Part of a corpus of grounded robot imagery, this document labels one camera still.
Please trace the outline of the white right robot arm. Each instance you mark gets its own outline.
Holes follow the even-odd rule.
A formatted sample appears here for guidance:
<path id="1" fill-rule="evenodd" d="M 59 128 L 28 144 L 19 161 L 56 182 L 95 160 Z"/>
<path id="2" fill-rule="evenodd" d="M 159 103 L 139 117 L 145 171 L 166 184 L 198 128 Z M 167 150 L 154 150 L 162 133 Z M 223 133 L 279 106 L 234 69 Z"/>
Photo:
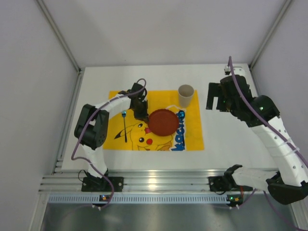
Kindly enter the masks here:
<path id="1" fill-rule="evenodd" d="M 206 109 L 229 112 L 259 137 L 278 171 L 264 171 L 233 165 L 222 176 L 209 177 L 210 190 L 225 193 L 241 189 L 268 192 L 282 205 L 303 200 L 308 195 L 308 165 L 286 131 L 280 112 L 271 98 L 254 97 L 241 67 L 224 69 L 219 83 L 208 85 Z"/>

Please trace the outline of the yellow Pikachu cloth placemat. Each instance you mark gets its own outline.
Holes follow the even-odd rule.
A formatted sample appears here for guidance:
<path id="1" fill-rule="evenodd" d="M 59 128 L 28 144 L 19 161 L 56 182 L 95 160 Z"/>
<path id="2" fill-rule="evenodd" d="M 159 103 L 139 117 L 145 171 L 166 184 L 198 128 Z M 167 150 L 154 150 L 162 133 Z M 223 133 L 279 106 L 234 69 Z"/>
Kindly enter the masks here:
<path id="1" fill-rule="evenodd" d="M 185 117 L 179 120 L 178 130 L 169 136 L 157 136 L 144 122 L 134 118 L 132 110 L 127 110 L 125 120 L 128 142 L 125 142 L 124 122 L 120 113 L 109 120 L 104 149 L 125 151 L 202 151 L 204 149 L 196 90 L 188 108 L 180 107 L 176 90 L 149 91 L 147 99 L 149 114 L 158 109 L 168 109 L 175 114 L 183 110 Z"/>

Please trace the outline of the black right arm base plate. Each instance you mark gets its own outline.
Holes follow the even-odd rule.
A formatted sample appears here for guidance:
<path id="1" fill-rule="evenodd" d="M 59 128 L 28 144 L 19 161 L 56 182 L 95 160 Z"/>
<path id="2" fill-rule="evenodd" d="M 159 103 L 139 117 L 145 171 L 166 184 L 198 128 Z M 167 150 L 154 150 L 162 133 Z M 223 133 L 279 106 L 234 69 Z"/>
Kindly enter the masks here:
<path id="1" fill-rule="evenodd" d="M 209 188 L 211 192 L 251 192 L 252 187 L 249 186 L 239 186 L 235 183 L 229 183 L 223 176 L 214 176 L 208 178 Z"/>

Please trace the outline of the red-orange plate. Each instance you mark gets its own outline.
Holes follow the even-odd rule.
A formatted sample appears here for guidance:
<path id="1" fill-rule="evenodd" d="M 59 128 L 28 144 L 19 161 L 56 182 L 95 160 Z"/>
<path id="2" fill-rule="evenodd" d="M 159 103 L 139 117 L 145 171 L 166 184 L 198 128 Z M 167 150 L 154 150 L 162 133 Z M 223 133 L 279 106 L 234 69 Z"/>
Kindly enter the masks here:
<path id="1" fill-rule="evenodd" d="M 158 109 L 149 115 L 148 128 L 157 136 L 174 134 L 179 127 L 177 115 L 168 109 Z"/>

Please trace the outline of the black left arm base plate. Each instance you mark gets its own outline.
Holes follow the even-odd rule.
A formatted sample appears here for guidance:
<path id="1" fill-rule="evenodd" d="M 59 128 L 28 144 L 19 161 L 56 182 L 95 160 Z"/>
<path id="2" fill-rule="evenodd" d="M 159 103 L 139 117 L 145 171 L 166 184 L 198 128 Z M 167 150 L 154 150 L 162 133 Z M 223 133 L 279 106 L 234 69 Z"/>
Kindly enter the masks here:
<path id="1" fill-rule="evenodd" d="M 123 177 L 108 177 L 114 187 L 114 192 L 122 192 L 124 186 Z M 82 181 L 82 192 L 111 192 L 110 183 L 104 178 L 84 177 Z"/>

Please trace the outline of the beige paper cup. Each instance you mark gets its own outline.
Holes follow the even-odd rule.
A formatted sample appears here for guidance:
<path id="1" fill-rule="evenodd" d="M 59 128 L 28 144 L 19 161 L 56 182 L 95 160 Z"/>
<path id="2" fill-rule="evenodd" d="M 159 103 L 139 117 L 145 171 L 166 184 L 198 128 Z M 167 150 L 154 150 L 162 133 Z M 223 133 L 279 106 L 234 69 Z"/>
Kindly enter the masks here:
<path id="1" fill-rule="evenodd" d="M 182 108 L 187 108 L 194 95 L 194 88 L 191 85 L 181 85 L 178 88 L 179 104 Z"/>

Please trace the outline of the blue metallic fork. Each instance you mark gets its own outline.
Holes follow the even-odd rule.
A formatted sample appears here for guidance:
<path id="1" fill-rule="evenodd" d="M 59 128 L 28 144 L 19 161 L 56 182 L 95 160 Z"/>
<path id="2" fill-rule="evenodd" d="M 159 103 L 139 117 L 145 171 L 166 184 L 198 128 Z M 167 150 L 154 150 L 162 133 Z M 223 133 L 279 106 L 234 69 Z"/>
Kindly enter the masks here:
<path id="1" fill-rule="evenodd" d="M 122 117 L 123 117 L 123 122 L 124 122 L 124 136 L 125 136 L 125 142 L 128 142 L 128 139 L 127 139 L 127 130 L 126 130 L 126 120 L 125 120 L 126 115 L 127 115 L 126 111 L 125 111 L 125 110 L 122 111 L 121 115 L 122 115 Z"/>

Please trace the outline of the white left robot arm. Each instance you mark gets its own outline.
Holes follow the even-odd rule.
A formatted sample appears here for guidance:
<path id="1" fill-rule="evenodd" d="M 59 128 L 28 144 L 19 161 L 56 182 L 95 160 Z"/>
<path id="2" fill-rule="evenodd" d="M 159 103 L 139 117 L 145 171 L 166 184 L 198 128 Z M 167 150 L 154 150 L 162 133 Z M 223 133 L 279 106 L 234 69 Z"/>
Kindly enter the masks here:
<path id="1" fill-rule="evenodd" d="M 146 81 L 144 84 L 135 82 L 131 89 L 123 90 L 115 97 L 97 105 L 85 104 L 80 112 L 74 130 L 77 143 L 71 155 L 71 160 L 84 160 L 88 163 L 86 172 L 94 180 L 110 182 L 106 173 L 103 155 L 103 144 L 107 138 L 109 119 L 126 110 L 132 110 L 134 118 L 148 122 L 148 102 Z"/>

